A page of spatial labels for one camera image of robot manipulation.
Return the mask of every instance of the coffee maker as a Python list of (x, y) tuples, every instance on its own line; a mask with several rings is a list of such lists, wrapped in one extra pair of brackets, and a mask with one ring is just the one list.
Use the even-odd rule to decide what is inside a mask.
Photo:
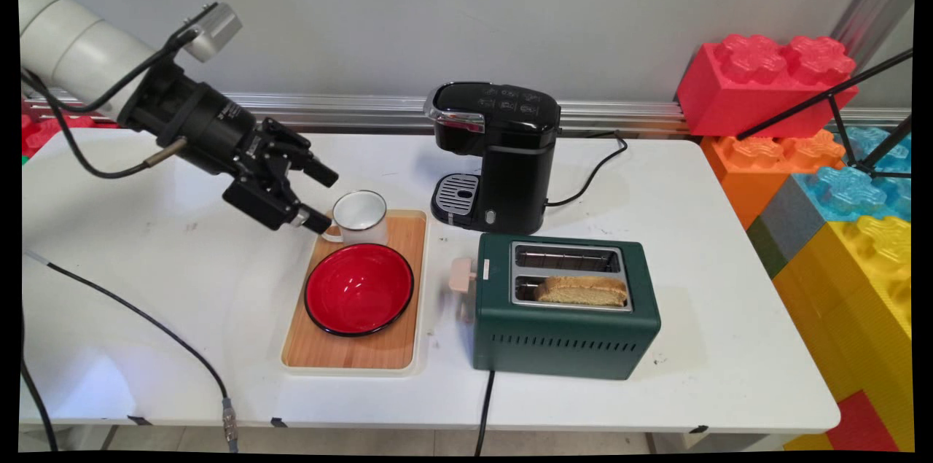
[(479, 175), (449, 174), (434, 188), (441, 222), (487, 233), (535, 233), (560, 131), (554, 98), (515, 85), (453, 82), (433, 90), (424, 114), (441, 149), (483, 158)]

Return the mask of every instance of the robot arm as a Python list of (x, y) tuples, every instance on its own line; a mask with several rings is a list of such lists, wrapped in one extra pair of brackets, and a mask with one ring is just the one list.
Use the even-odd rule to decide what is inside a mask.
[(20, 66), (42, 80), (39, 87), (56, 85), (92, 104), (142, 64), (144, 71), (97, 111), (149, 131), (159, 147), (180, 148), (179, 157), (207, 173), (231, 175), (224, 200), (271, 230), (286, 222), (316, 233), (329, 227), (330, 219), (301, 203), (287, 179), (287, 171), (297, 170), (326, 187), (337, 181), (311, 143), (271, 118), (257, 122), (173, 62), (181, 47), (201, 62), (224, 47), (241, 27), (229, 5), (206, 5), (159, 51), (74, 0), (19, 0), (19, 10)]

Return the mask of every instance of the green toaster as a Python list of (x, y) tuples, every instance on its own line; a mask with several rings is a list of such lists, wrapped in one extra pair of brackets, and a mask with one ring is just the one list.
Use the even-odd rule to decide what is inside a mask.
[[(625, 306), (534, 300), (537, 284), (553, 275), (624, 281)], [(480, 236), (475, 369), (628, 379), (659, 330), (660, 315), (641, 244)]]

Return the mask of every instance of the toaster lever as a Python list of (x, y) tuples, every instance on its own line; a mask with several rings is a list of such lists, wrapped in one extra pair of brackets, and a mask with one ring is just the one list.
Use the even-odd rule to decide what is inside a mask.
[(473, 260), (470, 257), (457, 257), (450, 264), (450, 289), (460, 293), (469, 292), (469, 282), (476, 279), (475, 271), (471, 271)]

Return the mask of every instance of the toaster slot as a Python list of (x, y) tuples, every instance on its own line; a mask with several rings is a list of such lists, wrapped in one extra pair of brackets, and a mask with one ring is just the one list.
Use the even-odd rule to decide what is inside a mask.
[(526, 304), (529, 306), (540, 306), (543, 308), (570, 308), (574, 310), (602, 310), (602, 311), (632, 311), (629, 304), (629, 297), (625, 300), (624, 306), (590, 306), (588, 304), (568, 304), (568, 303), (540, 303), (534, 300), (534, 288), (547, 277), (533, 275), (520, 275), (515, 278), (514, 289), (512, 291), (512, 302), (515, 304)]
[(577, 248), (518, 244), (515, 264), (523, 268), (619, 273), (619, 252), (607, 248)]
[[(513, 304), (587, 311), (632, 311), (632, 289), (625, 275), (625, 262), (619, 248), (514, 241), (511, 254), (510, 300)], [(540, 303), (534, 300), (534, 288), (551, 276), (619, 279), (626, 286), (628, 296), (625, 306)]]

